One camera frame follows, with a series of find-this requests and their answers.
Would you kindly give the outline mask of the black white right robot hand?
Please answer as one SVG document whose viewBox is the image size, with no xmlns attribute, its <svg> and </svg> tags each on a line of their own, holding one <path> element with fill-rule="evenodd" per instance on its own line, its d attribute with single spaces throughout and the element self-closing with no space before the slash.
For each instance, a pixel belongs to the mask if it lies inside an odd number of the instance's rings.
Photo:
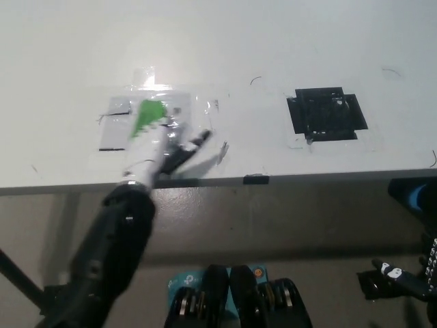
<svg viewBox="0 0 437 328">
<path fill-rule="evenodd" d="M 436 237 L 430 238 L 427 235 L 424 235 L 424 237 L 424 246 L 427 251 L 424 278 L 419 278 L 379 259 L 374 259 L 371 263 L 386 281 L 406 291 L 407 295 L 421 301 L 430 302 L 436 300 Z"/>
</svg>

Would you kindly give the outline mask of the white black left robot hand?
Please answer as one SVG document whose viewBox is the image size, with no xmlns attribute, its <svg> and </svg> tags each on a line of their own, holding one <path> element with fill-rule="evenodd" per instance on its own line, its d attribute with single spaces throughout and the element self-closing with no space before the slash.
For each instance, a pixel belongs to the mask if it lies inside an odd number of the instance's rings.
<svg viewBox="0 0 437 328">
<path fill-rule="evenodd" d="M 212 131 L 203 130 L 186 143 L 172 146 L 174 131 L 167 118 L 142 126 L 128 142 L 121 183 L 153 189 L 161 174 L 172 174 L 212 136 Z"/>
</svg>

